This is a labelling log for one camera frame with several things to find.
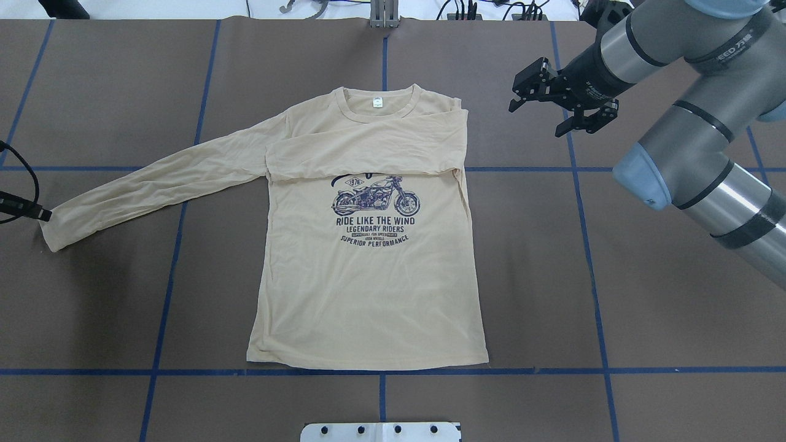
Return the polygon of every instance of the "motorcycle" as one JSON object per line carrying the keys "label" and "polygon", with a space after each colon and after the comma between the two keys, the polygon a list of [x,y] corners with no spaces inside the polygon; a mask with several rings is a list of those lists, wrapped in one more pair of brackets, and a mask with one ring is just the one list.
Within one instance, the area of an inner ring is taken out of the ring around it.
{"label": "motorcycle", "polygon": [[401,187],[402,177],[388,176],[371,186],[353,189],[351,192],[340,190],[333,202],[333,211],[338,216],[347,216],[361,210],[386,210],[393,199],[393,190],[399,195],[393,207],[404,216],[415,215],[421,210],[421,200],[414,192]]}

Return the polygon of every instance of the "metal bracket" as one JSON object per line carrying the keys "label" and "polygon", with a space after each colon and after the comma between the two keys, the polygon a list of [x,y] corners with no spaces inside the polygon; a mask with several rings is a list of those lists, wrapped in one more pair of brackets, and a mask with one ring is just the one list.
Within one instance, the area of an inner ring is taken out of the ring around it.
{"label": "metal bracket", "polygon": [[461,442],[456,422],[309,424],[300,442]]}
{"label": "metal bracket", "polygon": [[371,27],[398,28],[399,0],[371,0]]}

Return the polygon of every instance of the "long-sleeve shirt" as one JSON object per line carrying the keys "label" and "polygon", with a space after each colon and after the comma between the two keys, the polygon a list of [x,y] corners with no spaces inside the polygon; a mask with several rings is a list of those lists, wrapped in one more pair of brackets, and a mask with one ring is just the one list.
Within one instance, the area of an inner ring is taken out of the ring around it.
{"label": "long-sleeve shirt", "polygon": [[270,213],[247,360],[357,370],[484,363],[466,119],[458,99],[417,85],[341,87],[66,201],[42,231],[57,251],[265,176]]}

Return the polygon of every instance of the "white floor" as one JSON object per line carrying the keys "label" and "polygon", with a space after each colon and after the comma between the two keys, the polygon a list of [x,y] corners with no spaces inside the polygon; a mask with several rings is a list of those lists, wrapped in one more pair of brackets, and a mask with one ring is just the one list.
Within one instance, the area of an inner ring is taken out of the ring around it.
{"label": "white floor", "polygon": [[[331,0],[322,18],[347,18],[370,16],[368,0],[349,2]],[[399,0],[399,14],[421,20],[434,20],[444,0]],[[536,0],[538,4],[546,0]],[[219,19],[231,16],[247,16],[245,0],[80,0],[82,6],[94,19]],[[319,3],[314,0],[296,0],[289,13],[281,13],[278,8],[285,6],[287,0],[248,0],[251,17],[264,19],[302,19],[314,15]],[[500,20],[508,6],[497,7],[490,0],[478,3],[478,13],[484,20]],[[510,15],[520,13],[519,6]],[[549,0],[543,11],[550,20],[577,20],[578,12],[571,0]],[[455,13],[456,6],[451,2],[443,13]],[[46,19],[49,18],[36,0],[1,0],[0,19]]]}

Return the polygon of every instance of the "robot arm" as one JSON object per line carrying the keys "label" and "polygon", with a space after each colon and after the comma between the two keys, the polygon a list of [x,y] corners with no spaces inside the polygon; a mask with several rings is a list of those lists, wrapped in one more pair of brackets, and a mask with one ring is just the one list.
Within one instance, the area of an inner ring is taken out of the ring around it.
{"label": "robot arm", "polygon": [[593,133],[616,117],[614,97],[683,57],[701,77],[614,177],[649,207],[677,206],[786,289],[786,198],[723,153],[753,120],[786,119],[786,27],[766,3],[648,0],[561,71],[541,59],[520,72],[510,110],[554,101],[575,112],[558,136]]}

